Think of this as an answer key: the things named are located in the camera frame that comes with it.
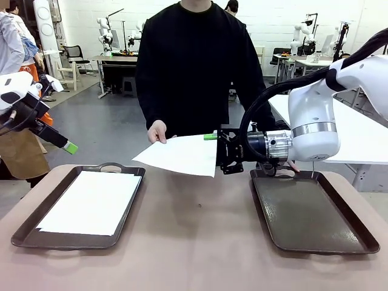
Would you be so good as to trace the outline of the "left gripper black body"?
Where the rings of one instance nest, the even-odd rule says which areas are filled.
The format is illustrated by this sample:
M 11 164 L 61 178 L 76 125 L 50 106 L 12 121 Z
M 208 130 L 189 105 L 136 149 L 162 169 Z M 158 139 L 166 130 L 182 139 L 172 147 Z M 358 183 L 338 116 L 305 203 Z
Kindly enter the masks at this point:
M 51 141 L 53 138 L 53 128 L 42 121 L 35 121 L 30 131 L 45 141 Z

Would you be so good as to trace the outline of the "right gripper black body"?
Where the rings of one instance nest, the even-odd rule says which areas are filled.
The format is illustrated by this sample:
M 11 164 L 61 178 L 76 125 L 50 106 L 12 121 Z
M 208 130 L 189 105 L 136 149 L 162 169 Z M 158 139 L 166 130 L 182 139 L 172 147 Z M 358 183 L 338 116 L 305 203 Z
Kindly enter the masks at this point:
M 235 151 L 235 153 L 233 154 L 233 157 L 235 158 L 236 163 L 251 161 L 251 154 L 247 149 L 247 147 L 244 145 L 244 143 L 241 141 L 239 130 L 235 132 L 233 149 Z

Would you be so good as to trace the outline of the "person's right hand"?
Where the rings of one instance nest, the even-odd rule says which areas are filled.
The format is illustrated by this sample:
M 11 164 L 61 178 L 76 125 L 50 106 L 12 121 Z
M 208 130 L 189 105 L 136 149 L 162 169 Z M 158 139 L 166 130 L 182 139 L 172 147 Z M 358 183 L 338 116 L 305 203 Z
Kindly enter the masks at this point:
M 156 120 L 148 129 L 147 136 L 149 141 L 152 144 L 156 142 L 161 142 L 162 144 L 165 144 L 167 142 L 166 131 L 166 124 L 161 120 Z

